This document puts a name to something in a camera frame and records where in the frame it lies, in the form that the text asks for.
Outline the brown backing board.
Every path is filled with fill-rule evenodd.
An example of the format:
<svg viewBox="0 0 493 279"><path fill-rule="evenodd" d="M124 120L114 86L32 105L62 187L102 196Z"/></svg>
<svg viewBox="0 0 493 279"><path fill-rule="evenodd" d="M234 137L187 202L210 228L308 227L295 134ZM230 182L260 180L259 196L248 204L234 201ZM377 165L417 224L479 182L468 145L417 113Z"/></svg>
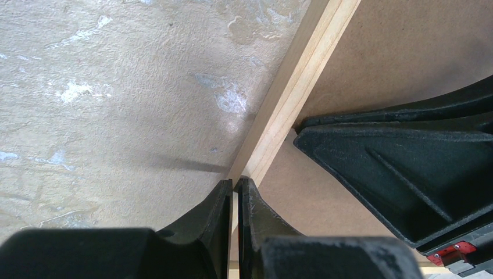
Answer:
<svg viewBox="0 0 493 279"><path fill-rule="evenodd" d="M362 1L294 126L432 98L491 74L491 1ZM262 198L305 235L388 236L294 138L290 131L258 182Z"/></svg>

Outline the wooden picture frame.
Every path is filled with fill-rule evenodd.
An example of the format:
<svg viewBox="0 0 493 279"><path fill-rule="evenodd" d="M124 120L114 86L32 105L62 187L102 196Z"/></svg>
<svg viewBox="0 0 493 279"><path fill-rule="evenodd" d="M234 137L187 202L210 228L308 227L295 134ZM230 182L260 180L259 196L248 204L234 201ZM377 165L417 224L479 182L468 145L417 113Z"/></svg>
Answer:
<svg viewBox="0 0 493 279"><path fill-rule="evenodd" d="M260 184L360 2L311 1L227 178Z"/></svg>

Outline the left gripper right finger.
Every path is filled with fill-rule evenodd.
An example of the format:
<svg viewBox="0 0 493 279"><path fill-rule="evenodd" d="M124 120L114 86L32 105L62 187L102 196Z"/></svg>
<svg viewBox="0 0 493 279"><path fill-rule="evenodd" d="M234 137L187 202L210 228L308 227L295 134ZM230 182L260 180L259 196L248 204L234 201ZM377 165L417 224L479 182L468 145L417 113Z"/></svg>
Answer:
<svg viewBox="0 0 493 279"><path fill-rule="evenodd" d="M240 278L423 278L410 250L390 237L308 237L261 197L251 178L238 191Z"/></svg>

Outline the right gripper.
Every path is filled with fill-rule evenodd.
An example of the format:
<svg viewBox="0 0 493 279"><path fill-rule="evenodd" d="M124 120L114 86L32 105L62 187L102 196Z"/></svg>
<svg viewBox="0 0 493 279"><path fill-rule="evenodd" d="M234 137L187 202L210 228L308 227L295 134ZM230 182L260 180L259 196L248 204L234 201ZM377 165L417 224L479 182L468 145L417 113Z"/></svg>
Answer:
<svg viewBox="0 0 493 279"><path fill-rule="evenodd" d="M492 274L492 135L444 123L304 128L294 145L393 234L460 277Z"/></svg>

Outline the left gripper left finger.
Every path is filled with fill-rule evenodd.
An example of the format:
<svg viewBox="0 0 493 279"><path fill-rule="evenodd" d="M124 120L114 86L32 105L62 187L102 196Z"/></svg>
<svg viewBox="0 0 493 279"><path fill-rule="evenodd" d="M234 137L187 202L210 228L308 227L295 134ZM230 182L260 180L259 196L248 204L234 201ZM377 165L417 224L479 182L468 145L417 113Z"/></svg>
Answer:
<svg viewBox="0 0 493 279"><path fill-rule="evenodd" d="M161 230L41 228L1 245L2 278L227 278L232 182Z"/></svg>

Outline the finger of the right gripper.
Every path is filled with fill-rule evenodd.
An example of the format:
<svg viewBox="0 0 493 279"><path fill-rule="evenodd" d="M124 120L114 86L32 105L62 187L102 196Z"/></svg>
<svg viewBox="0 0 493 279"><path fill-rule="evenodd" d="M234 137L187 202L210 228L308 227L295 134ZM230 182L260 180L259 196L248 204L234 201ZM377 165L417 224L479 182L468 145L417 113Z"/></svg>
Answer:
<svg viewBox="0 0 493 279"><path fill-rule="evenodd" d="M407 122L454 119L479 115L492 111L492 76L453 92L425 99L366 112L322 115L304 119L296 128L327 124L363 122Z"/></svg>

